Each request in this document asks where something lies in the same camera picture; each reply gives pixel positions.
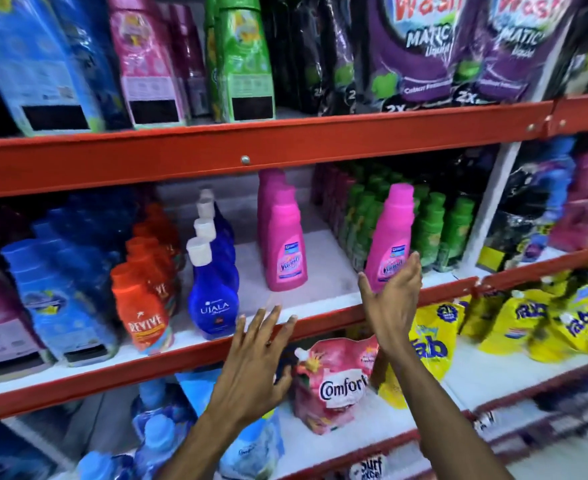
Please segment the light blue softener bottle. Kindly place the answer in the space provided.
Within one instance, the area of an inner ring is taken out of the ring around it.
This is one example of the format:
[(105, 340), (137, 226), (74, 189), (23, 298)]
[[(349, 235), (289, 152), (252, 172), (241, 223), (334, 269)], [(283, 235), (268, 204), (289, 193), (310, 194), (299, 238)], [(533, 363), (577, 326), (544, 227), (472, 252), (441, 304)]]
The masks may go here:
[(154, 480), (178, 447), (177, 425), (165, 415), (151, 417), (144, 428), (144, 441), (133, 457), (138, 480)]
[(133, 457), (90, 451), (78, 462), (79, 480), (137, 480)]
[(150, 418), (162, 414), (175, 424), (194, 425), (196, 412), (177, 383), (163, 378), (138, 384), (138, 396), (130, 407), (131, 423), (138, 439), (144, 441), (144, 429)]

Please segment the pile of dark blue pouches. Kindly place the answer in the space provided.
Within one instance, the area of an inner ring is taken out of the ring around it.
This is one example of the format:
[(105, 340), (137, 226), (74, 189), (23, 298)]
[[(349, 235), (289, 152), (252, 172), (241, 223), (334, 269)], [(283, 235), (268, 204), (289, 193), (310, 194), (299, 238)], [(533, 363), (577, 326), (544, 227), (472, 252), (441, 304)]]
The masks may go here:
[(576, 162), (576, 136), (523, 143), (477, 266), (489, 273), (538, 261), (563, 215)]

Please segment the large blue softener bottle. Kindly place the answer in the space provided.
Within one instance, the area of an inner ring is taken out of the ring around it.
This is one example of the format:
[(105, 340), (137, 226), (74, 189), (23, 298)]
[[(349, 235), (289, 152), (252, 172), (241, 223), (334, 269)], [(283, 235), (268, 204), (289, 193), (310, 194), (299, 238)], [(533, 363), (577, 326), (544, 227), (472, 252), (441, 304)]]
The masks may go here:
[(106, 130), (48, 0), (0, 0), (0, 95), (26, 137)]
[(47, 0), (98, 103), (107, 130), (131, 128), (106, 0)]

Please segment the purple liquid detergent pouch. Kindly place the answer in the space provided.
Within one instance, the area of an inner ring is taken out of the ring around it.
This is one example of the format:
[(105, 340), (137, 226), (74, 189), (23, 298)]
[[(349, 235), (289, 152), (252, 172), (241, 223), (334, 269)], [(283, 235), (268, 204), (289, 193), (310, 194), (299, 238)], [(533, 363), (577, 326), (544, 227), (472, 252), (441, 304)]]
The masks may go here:
[(482, 0), (471, 45), (476, 104), (527, 97), (578, 0)]
[(363, 113), (451, 106), (482, 0), (360, 0)]

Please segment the pile of yellow detergent pouches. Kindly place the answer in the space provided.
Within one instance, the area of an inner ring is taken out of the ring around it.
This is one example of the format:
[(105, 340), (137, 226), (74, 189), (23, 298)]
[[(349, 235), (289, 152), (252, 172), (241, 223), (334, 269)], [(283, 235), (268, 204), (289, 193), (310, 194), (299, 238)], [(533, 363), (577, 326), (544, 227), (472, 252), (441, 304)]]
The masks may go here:
[(409, 347), (469, 411), (531, 397), (588, 372), (588, 269), (543, 276), (510, 291), (412, 310)]

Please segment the person's right forearm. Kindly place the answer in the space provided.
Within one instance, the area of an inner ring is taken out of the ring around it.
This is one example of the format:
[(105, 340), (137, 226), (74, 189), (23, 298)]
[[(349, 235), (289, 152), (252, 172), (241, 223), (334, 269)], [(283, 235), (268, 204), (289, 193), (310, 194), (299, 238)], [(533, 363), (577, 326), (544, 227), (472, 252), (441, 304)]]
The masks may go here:
[(418, 358), (408, 339), (380, 340), (437, 480), (514, 480), (448, 393)]

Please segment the row of magenta bottles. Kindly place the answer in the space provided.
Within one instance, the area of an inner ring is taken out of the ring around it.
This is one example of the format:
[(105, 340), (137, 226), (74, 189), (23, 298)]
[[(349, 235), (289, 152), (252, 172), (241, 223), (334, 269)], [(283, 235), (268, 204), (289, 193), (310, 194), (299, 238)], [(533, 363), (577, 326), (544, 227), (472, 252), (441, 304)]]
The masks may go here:
[(345, 220), (348, 193), (355, 183), (350, 162), (318, 163), (314, 167), (311, 202), (320, 208), (324, 222), (336, 238)]

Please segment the person's left hand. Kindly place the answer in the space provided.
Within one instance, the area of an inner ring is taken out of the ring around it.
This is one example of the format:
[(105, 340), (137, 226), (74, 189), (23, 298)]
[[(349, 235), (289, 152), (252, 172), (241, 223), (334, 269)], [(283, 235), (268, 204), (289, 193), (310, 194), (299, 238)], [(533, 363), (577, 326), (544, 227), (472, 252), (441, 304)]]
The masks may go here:
[(273, 385), (286, 345), (290, 341), (297, 317), (292, 315), (283, 325), (274, 327), (274, 335), (282, 330), (282, 346), (261, 345), (261, 324), (272, 311), (260, 308), (247, 326), (239, 349), (230, 346), (220, 376), (213, 388), (210, 404), (230, 404), (241, 408), (255, 408), (262, 416), (278, 404), (273, 402)]

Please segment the dark blue softener pouch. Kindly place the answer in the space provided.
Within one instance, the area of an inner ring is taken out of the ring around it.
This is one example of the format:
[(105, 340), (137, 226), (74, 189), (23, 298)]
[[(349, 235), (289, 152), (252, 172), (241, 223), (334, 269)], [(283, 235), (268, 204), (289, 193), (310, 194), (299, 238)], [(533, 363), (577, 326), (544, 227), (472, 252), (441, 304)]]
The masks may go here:
[(0, 480), (48, 480), (55, 462), (0, 423)]

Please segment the person's left forearm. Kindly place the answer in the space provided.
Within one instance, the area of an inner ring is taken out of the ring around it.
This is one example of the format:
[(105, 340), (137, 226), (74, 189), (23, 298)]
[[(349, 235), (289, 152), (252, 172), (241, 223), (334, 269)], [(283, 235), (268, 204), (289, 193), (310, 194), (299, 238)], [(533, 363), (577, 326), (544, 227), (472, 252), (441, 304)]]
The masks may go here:
[(255, 408), (210, 404), (155, 480), (213, 480), (226, 450), (260, 416)]

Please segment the white shelf upright post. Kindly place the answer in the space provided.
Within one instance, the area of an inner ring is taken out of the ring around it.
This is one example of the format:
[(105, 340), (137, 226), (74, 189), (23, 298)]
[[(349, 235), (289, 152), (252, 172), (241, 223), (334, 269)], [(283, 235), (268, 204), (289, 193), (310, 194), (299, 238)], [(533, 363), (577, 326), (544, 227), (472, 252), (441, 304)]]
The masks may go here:
[(483, 198), (458, 266), (458, 276), (470, 277), (476, 269), (492, 220), (498, 209), (522, 142), (502, 143), (497, 152)]

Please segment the large green softener bottle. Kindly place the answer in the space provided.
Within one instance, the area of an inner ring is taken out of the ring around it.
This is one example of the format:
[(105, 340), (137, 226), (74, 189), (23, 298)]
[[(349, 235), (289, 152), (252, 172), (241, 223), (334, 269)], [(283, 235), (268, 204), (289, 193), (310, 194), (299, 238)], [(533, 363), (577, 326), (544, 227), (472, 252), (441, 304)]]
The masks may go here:
[(205, 63), (207, 70), (209, 100), (213, 119), (216, 123), (221, 123), (222, 115), (217, 82), (217, 19), (217, 0), (204, 0)]
[(223, 122), (274, 120), (274, 81), (259, 0), (217, 0), (217, 14)]

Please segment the blue bottle with white cap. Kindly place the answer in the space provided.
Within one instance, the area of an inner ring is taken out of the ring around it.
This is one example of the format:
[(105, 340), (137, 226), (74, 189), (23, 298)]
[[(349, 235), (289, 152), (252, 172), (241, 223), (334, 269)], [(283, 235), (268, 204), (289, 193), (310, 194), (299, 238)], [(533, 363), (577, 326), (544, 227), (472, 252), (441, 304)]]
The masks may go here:
[(217, 202), (210, 196), (202, 196), (196, 203), (199, 218), (212, 220), (218, 235), (234, 243), (234, 231), (231, 224), (223, 217)]
[(203, 219), (224, 219), (224, 215), (220, 210), (215, 198), (215, 193), (211, 188), (203, 188), (200, 190), (199, 199), (196, 202), (197, 213)]
[(218, 234), (213, 219), (198, 218), (194, 221), (194, 229), (197, 237), (210, 243), (213, 265), (221, 279), (227, 286), (239, 290), (240, 277), (235, 265), (234, 245)]
[(193, 270), (192, 288), (187, 298), (188, 311), (195, 327), (207, 340), (234, 333), (240, 300), (240, 278), (226, 249), (212, 249), (203, 237), (186, 243)]

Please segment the person's right hand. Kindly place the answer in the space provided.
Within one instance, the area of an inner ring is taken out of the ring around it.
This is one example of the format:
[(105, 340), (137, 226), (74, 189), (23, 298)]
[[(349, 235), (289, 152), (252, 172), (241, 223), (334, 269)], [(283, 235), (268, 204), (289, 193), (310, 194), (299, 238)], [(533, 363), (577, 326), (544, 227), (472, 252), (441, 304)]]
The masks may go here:
[(420, 256), (415, 251), (383, 290), (376, 293), (376, 312), (365, 315), (380, 348), (393, 361), (411, 351), (409, 332), (422, 285)]

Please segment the light blue softener pouch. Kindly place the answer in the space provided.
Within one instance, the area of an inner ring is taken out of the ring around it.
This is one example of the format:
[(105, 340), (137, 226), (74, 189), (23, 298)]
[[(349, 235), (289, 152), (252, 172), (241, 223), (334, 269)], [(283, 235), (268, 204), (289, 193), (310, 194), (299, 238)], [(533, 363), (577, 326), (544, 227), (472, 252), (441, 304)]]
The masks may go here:
[[(197, 417), (207, 409), (220, 372), (210, 366), (176, 374)], [(284, 455), (278, 412), (274, 408), (242, 430), (219, 460), (215, 480), (269, 480)]]

